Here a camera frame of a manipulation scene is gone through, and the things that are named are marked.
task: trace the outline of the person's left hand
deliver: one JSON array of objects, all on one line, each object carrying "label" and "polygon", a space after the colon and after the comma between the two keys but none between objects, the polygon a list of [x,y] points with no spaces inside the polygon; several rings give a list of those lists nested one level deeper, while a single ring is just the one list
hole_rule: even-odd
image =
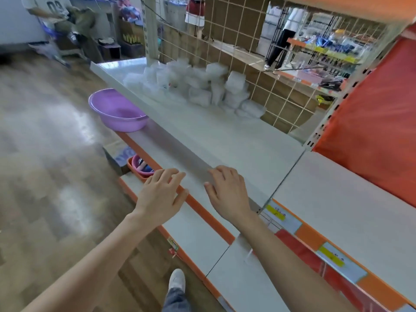
[{"label": "person's left hand", "polygon": [[185,175],[176,168],[155,171],[138,194],[132,214],[146,221],[146,225],[150,225],[152,230],[164,224],[180,210],[189,194],[188,189],[176,194]]}]

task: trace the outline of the standing person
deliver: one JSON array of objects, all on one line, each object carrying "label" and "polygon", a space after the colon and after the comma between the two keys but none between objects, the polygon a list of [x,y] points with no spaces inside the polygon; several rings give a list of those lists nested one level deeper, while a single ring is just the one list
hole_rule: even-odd
[{"label": "standing person", "polygon": [[282,66],[284,58],[286,57],[287,48],[290,46],[290,44],[288,43],[288,39],[295,36],[297,30],[299,29],[300,21],[302,20],[304,12],[304,9],[299,9],[296,7],[291,9],[289,18],[283,27],[283,31],[280,33],[278,41],[275,45],[272,43],[272,46],[274,46],[274,48],[269,58],[266,60],[266,64],[264,66],[264,69],[266,71],[270,69],[273,62],[275,62],[276,58],[284,50],[284,52],[282,52],[282,55],[280,56],[278,63],[276,64],[275,70]]},{"label": "standing person", "polygon": [[[291,312],[357,312],[251,211],[244,178],[235,169],[218,166],[209,173],[214,184],[204,186],[213,207],[248,240]],[[23,312],[91,312],[137,244],[179,211],[189,193],[184,189],[176,194],[184,177],[175,168],[155,171],[138,194],[133,212]],[[184,293],[185,276],[175,270],[162,311],[190,312]]]},{"label": "standing person", "polygon": [[69,0],[22,0],[22,4],[47,28],[67,35],[93,62],[103,62],[91,38],[91,28],[95,24],[95,14],[91,9],[79,10]]}]

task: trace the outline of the purple plastic bowl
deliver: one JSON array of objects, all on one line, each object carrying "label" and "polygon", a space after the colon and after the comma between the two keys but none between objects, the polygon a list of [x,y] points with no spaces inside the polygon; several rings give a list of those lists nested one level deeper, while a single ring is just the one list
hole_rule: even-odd
[{"label": "purple plastic bowl", "polygon": [[140,175],[143,175],[144,177],[149,177],[151,175],[153,175],[155,172],[142,172],[139,171],[138,168],[138,161],[140,160],[140,157],[136,154],[133,158],[132,158],[132,167],[134,167],[134,169],[136,170],[137,173],[139,173]]},{"label": "purple plastic bowl", "polygon": [[115,89],[91,94],[88,104],[100,115],[103,124],[114,131],[138,131],[147,123],[147,115]]}]

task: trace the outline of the denim pant leg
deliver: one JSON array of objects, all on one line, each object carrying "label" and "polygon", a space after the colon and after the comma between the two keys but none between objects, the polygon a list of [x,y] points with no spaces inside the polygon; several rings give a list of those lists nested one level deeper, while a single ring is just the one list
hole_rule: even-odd
[{"label": "denim pant leg", "polygon": [[190,312],[190,304],[180,288],[172,288],[166,295],[162,312]]}]

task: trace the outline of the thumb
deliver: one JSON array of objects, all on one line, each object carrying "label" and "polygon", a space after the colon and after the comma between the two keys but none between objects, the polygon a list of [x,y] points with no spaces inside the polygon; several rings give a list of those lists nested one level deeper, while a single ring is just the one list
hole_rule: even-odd
[{"label": "thumb", "polygon": [[205,187],[205,191],[208,194],[209,200],[212,204],[213,207],[215,207],[219,201],[218,201],[218,196],[217,196],[217,192],[215,191],[214,186],[212,186],[211,183],[204,183],[204,187]]},{"label": "thumb", "polygon": [[179,210],[184,204],[188,195],[189,195],[188,189],[184,189],[183,191],[181,191],[174,200],[174,203],[173,203],[174,208],[177,208]]}]

